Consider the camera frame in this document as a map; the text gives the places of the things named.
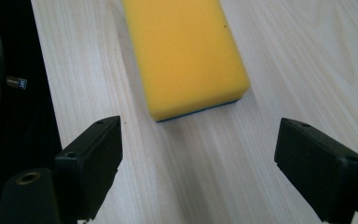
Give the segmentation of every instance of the small tag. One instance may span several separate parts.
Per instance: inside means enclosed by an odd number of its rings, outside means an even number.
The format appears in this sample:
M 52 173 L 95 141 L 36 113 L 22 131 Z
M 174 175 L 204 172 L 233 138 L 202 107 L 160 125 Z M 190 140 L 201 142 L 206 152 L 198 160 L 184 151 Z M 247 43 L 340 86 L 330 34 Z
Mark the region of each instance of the small tag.
M 27 79 L 19 77 L 7 77 L 7 85 L 17 89 L 25 90 L 27 88 Z

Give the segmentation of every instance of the yellow rectangular block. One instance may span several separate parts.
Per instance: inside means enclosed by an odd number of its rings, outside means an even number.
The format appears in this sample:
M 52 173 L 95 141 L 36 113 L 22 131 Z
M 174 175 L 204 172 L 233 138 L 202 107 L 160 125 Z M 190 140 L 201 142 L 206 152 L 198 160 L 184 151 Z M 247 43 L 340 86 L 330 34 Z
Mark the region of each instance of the yellow rectangular block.
M 250 82 L 218 0 L 122 0 L 151 117 L 239 100 Z

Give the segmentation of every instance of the black mechanical part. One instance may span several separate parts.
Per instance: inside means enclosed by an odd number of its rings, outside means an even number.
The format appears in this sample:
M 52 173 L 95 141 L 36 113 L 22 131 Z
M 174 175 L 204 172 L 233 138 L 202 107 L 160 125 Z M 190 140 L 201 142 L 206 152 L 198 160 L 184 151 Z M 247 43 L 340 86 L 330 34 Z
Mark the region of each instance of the black mechanical part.
M 55 157 L 5 184 L 0 224 L 77 223 L 94 219 L 122 160 L 120 117 L 93 123 Z
M 358 154 L 309 124 L 282 119 L 278 167 L 322 221 L 351 223 L 358 211 Z

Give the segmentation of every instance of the sponge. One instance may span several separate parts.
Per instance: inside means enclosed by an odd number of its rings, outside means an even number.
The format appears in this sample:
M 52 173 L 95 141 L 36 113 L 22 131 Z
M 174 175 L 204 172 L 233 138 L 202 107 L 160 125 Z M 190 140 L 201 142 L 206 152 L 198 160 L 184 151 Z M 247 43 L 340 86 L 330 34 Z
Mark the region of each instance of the sponge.
M 239 100 L 250 86 L 218 0 L 122 0 L 155 121 Z

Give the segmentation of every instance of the wooden table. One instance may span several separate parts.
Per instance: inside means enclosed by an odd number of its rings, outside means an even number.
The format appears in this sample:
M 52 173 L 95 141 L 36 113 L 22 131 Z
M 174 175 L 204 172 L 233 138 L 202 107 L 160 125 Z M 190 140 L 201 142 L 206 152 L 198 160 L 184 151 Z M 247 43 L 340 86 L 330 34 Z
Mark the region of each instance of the wooden table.
M 252 88 L 156 123 L 120 1 L 33 0 L 62 145 L 122 118 L 124 159 L 92 223 L 321 223 L 273 156 L 282 117 L 358 152 L 358 0 L 221 4 Z

